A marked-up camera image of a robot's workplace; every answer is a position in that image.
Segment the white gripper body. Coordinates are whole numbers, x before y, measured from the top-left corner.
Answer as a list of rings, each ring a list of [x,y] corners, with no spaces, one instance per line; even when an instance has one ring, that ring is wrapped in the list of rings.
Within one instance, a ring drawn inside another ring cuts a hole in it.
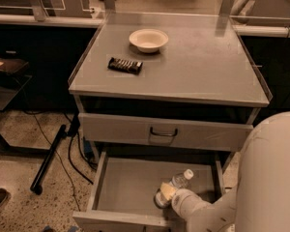
[[[195,211],[210,206],[210,203],[204,201],[193,191],[180,188],[175,192],[171,200],[171,206],[180,218],[188,219]]]

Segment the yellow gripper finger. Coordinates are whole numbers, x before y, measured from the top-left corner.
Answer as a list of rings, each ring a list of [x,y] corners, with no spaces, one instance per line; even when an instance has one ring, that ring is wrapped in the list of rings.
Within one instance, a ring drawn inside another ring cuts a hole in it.
[[[171,200],[177,189],[169,183],[162,182],[160,185],[160,191],[166,200]]]

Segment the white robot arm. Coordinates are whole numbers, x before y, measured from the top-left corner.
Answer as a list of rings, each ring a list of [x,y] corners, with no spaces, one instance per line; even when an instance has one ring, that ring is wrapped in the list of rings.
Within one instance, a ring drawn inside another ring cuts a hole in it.
[[[186,232],[290,232],[290,111],[271,116],[241,150],[237,185],[211,204],[161,185]]]

